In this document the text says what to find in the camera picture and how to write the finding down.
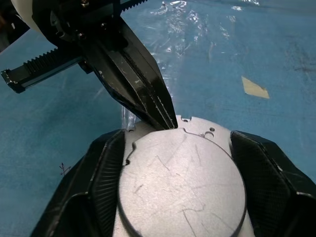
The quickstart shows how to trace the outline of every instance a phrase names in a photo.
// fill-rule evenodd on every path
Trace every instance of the blue mat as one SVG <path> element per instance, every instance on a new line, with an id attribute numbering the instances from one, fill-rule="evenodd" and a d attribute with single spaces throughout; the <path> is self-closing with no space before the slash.
<path id="1" fill-rule="evenodd" d="M 157 60 L 177 114 L 279 144 L 316 181 L 316 2 L 150 0 L 123 18 Z M 0 70 L 54 48 L 30 30 Z M 241 77 L 267 89 L 244 92 Z M 62 179 L 122 107 L 79 66 L 15 94 L 0 80 L 0 237 L 29 236 Z"/>

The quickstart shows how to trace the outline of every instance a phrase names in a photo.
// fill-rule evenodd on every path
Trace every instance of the tape piece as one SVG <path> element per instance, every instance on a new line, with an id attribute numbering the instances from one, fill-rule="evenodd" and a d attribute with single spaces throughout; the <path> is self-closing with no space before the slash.
<path id="1" fill-rule="evenodd" d="M 241 79 L 242 79 L 243 89 L 246 94 L 270 99 L 267 89 L 257 85 L 256 83 L 253 83 L 251 80 L 243 76 L 241 76 Z"/>

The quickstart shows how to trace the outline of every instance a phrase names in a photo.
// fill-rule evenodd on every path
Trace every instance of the silver metal disc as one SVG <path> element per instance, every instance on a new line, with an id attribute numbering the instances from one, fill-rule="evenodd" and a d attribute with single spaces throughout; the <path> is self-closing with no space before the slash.
<path id="1" fill-rule="evenodd" d="M 119 183 L 120 216 L 132 236 L 237 236 L 245 189 L 225 150 L 173 129 L 134 143 Z"/>

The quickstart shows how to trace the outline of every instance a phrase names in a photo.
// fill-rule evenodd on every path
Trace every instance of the blue surface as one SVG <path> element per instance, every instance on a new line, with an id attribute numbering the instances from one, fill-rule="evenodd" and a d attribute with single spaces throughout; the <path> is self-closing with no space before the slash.
<path id="1" fill-rule="evenodd" d="M 156 58 L 177 114 L 275 141 L 316 181 L 316 2 L 150 0 L 123 14 Z M 0 54 L 14 68 L 53 46 L 28 31 Z M 241 76 L 270 99 L 244 93 Z M 61 180 L 121 106 L 78 66 L 15 94 L 0 80 L 0 237 L 29 236 Z"/>

